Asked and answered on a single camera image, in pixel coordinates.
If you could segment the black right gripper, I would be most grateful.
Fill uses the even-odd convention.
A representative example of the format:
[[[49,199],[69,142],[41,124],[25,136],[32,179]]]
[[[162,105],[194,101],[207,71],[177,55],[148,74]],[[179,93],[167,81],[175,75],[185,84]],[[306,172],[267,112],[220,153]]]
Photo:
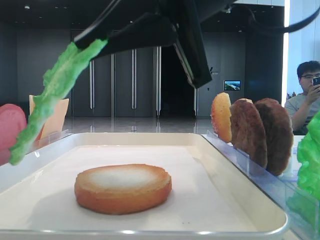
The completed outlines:
[[[107,31],[107,45],[93,59],[151,47],[173,46],[189,84],[198,89],[210,82],[201,22],[231,8],[232,0],[151,0],[152,9],[119,31]]]

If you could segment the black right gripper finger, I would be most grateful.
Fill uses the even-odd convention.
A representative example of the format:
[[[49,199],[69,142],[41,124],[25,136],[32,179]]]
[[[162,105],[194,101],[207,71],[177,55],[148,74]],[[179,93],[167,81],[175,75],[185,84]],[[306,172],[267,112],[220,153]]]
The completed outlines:
[[[119,3],[120,0],[112,0],[96,20],[74,38],[74,44],[78,48],[87,48],[95,39],[101,38],[101,32],[103,32],[102,28],[105,25],[106,18]]]

